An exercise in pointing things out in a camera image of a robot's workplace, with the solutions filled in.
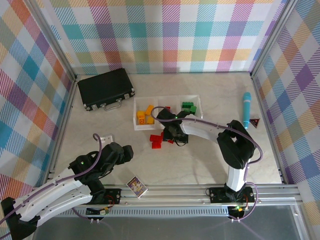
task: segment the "black briefcase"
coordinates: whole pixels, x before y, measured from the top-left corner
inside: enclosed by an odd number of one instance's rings
[[[135,95],[135,89],[124,68],[81,80],[78,86],[87,111],[118,108],[122,100]]]

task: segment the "red block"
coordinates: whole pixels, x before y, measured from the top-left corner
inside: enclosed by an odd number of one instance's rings
[[[161,148],[161,142],[154,141],[152,142],[152,149],[160,149]]]
[[[162,136],[150,135],[150,142],[162,142]]]

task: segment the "green block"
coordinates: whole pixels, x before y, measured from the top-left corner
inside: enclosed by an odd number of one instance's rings
[[[183,108],[183,109],[189,109],[189,108],[191,108],[193,105],[194,105],[193,102],[188,102],[188,101],[182,102],[182,108]]]
[[[191,108],[190,108],[190,113],[191,114],[196,114],[196,111],[197,111],[197,107],[196,106],[192,106]]]

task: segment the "small card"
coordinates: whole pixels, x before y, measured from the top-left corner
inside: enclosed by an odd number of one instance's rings
[[[135,176],[126,184],[140,198],[148,188]]]

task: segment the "briefcase handle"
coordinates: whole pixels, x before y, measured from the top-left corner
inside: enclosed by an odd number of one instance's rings
[[[109,105],[105,105],[105,106],[103,107],[103,109],[104,109],[105,111],[110,111],[110,110],[112,110],[112,109],[120,108],[121,105],[122,105],[122,99],[119,98],[119,99],[116,100],[116,102],[111,103],[111,104],[109,104]]]

